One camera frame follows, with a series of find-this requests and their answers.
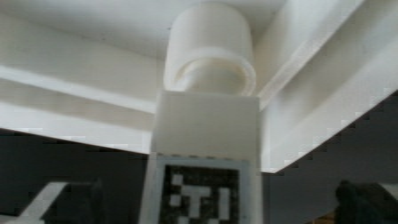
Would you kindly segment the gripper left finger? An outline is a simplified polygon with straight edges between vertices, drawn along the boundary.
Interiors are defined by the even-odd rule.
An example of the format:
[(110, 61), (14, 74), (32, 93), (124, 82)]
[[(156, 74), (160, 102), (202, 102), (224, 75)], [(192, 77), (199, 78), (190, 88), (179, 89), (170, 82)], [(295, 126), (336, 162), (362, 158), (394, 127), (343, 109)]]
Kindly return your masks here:
[(65, 185), (41, 219), (44, 224), (108, 224), (99, 180)]

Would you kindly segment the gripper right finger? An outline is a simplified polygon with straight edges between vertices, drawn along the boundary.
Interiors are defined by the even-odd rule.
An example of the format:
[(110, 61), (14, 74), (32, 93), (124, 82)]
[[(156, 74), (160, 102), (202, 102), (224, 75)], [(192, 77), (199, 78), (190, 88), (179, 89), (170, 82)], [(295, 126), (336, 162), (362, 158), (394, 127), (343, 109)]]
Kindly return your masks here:
[(398, 183), (339, 182), (336, 224), (398, 224)]

